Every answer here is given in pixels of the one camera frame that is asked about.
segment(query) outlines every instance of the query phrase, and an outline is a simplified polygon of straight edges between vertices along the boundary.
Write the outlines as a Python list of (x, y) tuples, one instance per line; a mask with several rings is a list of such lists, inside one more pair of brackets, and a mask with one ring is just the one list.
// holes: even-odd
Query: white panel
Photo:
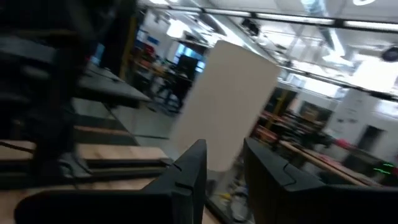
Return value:
[(197, 139), (206, 139), (208, 168), (228, 170), (279, 74), (279, 67), (257, 54), (217, 42), (171, 133), (172, 144), (182, 154)]

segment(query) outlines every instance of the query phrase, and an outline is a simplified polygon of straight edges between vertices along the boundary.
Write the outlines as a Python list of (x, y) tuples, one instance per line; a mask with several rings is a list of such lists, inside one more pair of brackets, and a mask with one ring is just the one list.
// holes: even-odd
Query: ceiling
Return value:
[[(302, 1), (311, 0), (210, 0), (216, 7), (221, 9), (235, 9), (240, 11), (273, 12), (279, 14), (308, 15)], [(348, 19), (362, 19), (372, 21), (398, 22), (398, 1), (376, 0), (365, 6), (355, 6), (353, 0), (324, 0), (327, 15), (330, 17), (341, 17)], [(242, 19), (231, 18), (240, 24)], [(299, 35), (299, 40), (288, 52), (288, 57), (301, 62), (309, 62), (326, 68), (334, 68), (341, 73), (353, 73), (352, 69), (335, 62), (327, 62), (323, 56), (330, 54), (330, 47), (324, 43), (325, 38), (317, 27), (283, 22), (258, 21), (262, 32), (267, 36), (262, 39), (263, 46), (269, 51), (275, 51), (276, 44), (291, 48), (292, 43)], [(355, 30), (335, 30), (343, 48), (350, 55), (370, 53), (373, 57), (386, 47), (398, 43), (398, 35), (382, 34), (375, 32), (363, 32)]]

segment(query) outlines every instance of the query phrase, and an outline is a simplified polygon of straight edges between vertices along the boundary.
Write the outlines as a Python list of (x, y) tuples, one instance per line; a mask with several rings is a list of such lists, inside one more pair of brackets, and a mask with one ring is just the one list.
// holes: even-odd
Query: wooden table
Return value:
[[(21, 147), (33, 148), (34, 144), (27, 141), (6, 141)], [(85, 159), (157, 159), (167, 156), (158, 147), (139, 147), (139, 146), (110, 146), (99, 144), (79, 144), (78, 150)], [(27, 152), (9, 149), (0, 146), (1, 159), (28, 159), (31, 154)], [(120, 180), (111, 182), (97, 182), (94, 184), (80, 184), (79, 189), (95, 190), (139, 190), (145, 187), (152, 179)], [(0, 191), (0, 224), (14, 223), (14, 208), (23, 198), (37, 194), (44, 190), (72, 190), (71, 185), (53, 186), (40, 189), (10, 190)], [(205, 209), (203, 212), (203, 223), (218, 223), (211, 213)]]
[(292, 146), (290, 143), (286, 141), (281, 141), (280, 144), (287, 149), (300, 154), (307, 161), (311, 162), (312, 164), (330, 171), (341, 178), (351, 182), (352, 184), (359, 185), (359, 186), (371, 186), (371, 187), (380, 187), (381, 184), (375, 182), (374, 180), (366, 177), (363, 174), (357, 173), (351, 169), (348, 169), (342, 166), (339, 162), (333, 161), (332, 158), (329, 158), (325, 155), (322, 155), (318, 152), (311, 151), (308, 149), (297, 149), (296, 147)]

